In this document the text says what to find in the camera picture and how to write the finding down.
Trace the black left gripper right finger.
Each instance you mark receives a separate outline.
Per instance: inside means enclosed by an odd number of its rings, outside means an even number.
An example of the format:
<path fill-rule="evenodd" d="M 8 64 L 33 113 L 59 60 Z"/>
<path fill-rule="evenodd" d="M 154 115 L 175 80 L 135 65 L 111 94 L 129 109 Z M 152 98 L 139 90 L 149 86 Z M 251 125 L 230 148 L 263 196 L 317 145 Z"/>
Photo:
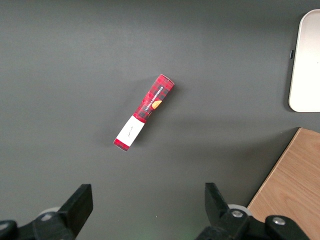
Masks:
<path fill-rule="evenodd" d="M 210 223 L 197 240 L 308 240 L 307 234 L 291 218 L 269 215 L 255 219 L 243 206 L 228 205 L 213 182 L 204 188 L 204 206 Z"/>

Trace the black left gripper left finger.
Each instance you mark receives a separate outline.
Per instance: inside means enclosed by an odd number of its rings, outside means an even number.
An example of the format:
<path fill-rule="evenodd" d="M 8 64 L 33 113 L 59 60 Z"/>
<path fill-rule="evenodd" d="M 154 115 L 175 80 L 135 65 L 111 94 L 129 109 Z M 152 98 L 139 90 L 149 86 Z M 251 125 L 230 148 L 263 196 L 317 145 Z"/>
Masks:
<path fill-rule="evenodd" d="M 57 210 L 40 214 L 18 226 L 14 220 L 0 222 L 2 240 L 75 240 L 93 211 L 91 184 L 82 184 Z"/>

